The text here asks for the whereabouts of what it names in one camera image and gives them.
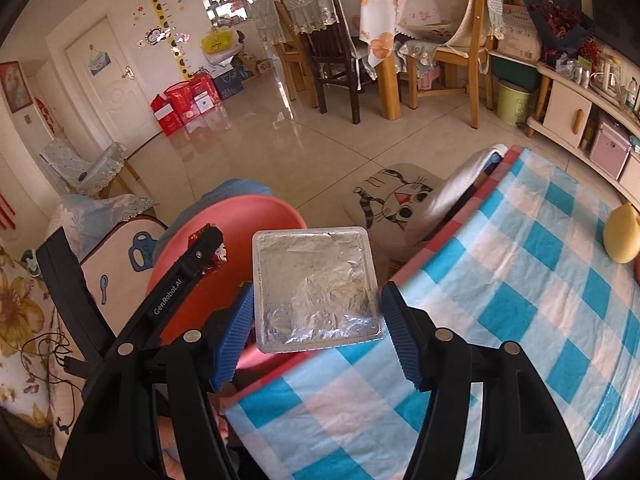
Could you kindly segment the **blue checkered tablecloth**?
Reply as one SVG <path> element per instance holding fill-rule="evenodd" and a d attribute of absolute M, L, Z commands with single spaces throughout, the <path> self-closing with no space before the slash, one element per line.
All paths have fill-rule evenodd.
<path fill-rule="evenodd" d="M 639 286 L 605 252 L 610 208 L 519 148 L 438 252 L 401 273 L 406 303 L 471 344 L 517 342 L 546 383 L 593 478 L 639 414 Z M 389 339 L 317 352 L 230 406 L 271 479 L 399 479 L 428 397 Z"/>

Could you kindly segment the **dark wooden chair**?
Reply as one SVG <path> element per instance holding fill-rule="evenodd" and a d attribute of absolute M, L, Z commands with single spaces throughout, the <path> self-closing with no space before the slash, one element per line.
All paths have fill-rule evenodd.
<path fill-rule="evenodd" d="M 326 86 L 348 91 L 352 123 L 360 123 L 360 54 L 348 29 L 340 0 L 282 0 L 295 35 L 302 40 L 322 114 Z"/>

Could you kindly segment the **white electric kettle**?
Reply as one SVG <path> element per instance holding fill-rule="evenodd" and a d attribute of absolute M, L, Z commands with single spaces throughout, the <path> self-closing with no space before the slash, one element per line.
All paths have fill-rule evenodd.
<path fill-rule="evenodd" d="M 615 102 L 623 104 L 622 63 L 615 56 L 601 54 L 598 57 L 590 84 Z"/>

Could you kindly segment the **pink plastic bucket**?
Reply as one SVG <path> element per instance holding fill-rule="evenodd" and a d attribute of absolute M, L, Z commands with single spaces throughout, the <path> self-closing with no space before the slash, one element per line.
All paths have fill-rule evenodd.
<path fill-rule="evenodd" d="M 160 252 L 149 281 L 153 288 L 188 248 L 189 236 L 203 226 L 221 230 L 227 260 L 205 275 L 184 300 L 160 335 L 169 344 L 186 330 L 200 328 L 217 310 L 228 308 L 243 284 L 253 279 L 252 239 L 258 231 L 303 229 L 306 222 L 299 212 L 280 198 L 264 194 L 234 196 L 196 214 Z"/>

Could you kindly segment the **dark flower bouquet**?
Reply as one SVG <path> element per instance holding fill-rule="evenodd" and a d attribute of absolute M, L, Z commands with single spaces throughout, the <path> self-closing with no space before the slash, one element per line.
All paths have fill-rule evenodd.
<path fill-rule="evenodd" d="M 523 0 L 541 42 L 541 59 L 553 65 L 563 54 L 576 58 L 592 36 L 593 20 L 582 0 Z"/>

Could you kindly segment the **white tv cabinet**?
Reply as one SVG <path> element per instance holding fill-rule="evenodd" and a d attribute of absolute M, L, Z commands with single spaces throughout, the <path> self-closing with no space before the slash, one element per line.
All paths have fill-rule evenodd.
<path fill-rule="evenodd" d="M 580 159 L 607 180 L 623 198 L 639 205 L 639 153 L 634 141 L 639 139 L 639 122 L 632 114 L 602 93 L 567 79 L 544 63 L 536 70 L 540 86 L 534 111 L 526 120 L 526 134 L 539 133 Z M 598 122 L 615 120 L 628 133 L 631 148 L 618 179 L 609 176 L 590 160 Z"/>

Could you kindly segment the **green waste bin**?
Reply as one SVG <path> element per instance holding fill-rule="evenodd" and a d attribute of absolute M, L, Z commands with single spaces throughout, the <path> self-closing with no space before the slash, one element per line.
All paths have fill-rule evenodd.
<path fill-rule="evenodd" d="M 526 122 L 529 97 L 530 93 L 527 90 L 500 79 L 498 81 L 498 118 L 510 126 Z"/>

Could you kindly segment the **silver foil packet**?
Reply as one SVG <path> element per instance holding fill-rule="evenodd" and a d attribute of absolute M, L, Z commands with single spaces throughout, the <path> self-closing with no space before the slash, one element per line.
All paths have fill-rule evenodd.
<path fill-rule="evenodd" d="M 261 352 L 316 351 L 382 337 L 378 280 L 361 226 L 258 231 L 252 255 Z"/>

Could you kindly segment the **red apple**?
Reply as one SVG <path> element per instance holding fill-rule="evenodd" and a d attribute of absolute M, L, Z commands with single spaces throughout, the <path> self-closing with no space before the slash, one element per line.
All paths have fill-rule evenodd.
<path fill-rule="evenodd" d="M 640 255 L 637 256 L 636 260 L 634 260 L 634 275 L 636 276 L 636 281 L 639 285 L 640 284 Z"/>

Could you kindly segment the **cat pattern stool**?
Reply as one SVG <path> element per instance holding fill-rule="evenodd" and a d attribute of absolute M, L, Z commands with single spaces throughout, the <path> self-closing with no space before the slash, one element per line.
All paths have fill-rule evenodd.
<path fill-rule="evenodd" d="M 409 221 L 416 218 L 442 182 L 420 166 L 401 162 L 356 184 L 346 197 L 344 209 L 356 226 L 369 232 L 371 240 L 403 243 Z"/>

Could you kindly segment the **pink storage box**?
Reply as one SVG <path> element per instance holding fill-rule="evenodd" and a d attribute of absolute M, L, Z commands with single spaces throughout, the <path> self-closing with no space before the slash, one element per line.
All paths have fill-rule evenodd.
<path fill-rule="evenodd" d="M 609 176 L 618 179 L 626 165 L 630 148 L 627 130 L 615 120 L 602 118 L 598 122 L 590 160 Z"/>

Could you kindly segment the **wooden chair with cushion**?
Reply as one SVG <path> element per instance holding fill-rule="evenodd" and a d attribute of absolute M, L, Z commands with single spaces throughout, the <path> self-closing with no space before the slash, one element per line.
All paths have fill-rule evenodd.
<path fill-rule="evenodd" d="M 398 55 L 405 62 L 408 107 L 427 96 L 465 93 L 469 97 L 470 126 L 480 125 L 480 99 L 492 105 L 489 51 L 504 36 L 503 0 L 399 0 L 397 31 L 408 38 Z M 461 87 L 445 81 L 438 88 L 419 88 L 420 70 L 439 64 L 466 70 Z"/>

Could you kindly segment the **red gift boxes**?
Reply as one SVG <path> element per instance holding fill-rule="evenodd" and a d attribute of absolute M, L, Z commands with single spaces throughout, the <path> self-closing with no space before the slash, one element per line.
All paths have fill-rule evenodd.
<path fill-rule="evenodd" d="M 197 73 L 192 79 L 177 82 L 157 94 L 150 103 L 160 130 L 171 136 L 213 110 L 221 102 L 212 76 Z"/>

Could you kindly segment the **red candy wrapper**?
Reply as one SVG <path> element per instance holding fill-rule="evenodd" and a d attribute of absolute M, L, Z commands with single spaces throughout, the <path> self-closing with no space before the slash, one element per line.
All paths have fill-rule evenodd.
<path fill-rule="evenodd" d="M 188 238 L 188 247 L 201 274 L 215 272 L 228 261 L 224 236 L 214 224 L 206 224 L 192 233 Z"/>

